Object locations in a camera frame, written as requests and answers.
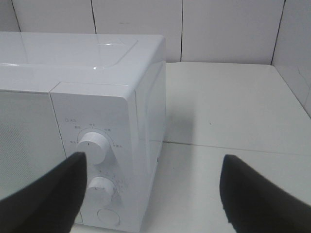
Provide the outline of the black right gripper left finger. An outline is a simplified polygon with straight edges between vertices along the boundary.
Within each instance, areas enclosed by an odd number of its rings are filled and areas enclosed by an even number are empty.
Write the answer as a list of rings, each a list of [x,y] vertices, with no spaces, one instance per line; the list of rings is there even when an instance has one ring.
[[[83,203],[86,155],[76,152],[0,201],[2,233],[68,233]]]

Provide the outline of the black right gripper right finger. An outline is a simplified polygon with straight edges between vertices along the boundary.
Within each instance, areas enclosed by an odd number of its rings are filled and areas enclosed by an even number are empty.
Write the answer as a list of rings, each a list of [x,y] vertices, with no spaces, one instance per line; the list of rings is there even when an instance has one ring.
[[[219,193],[237,233],[309,233],[311,207],[235,155],[223,158]]]

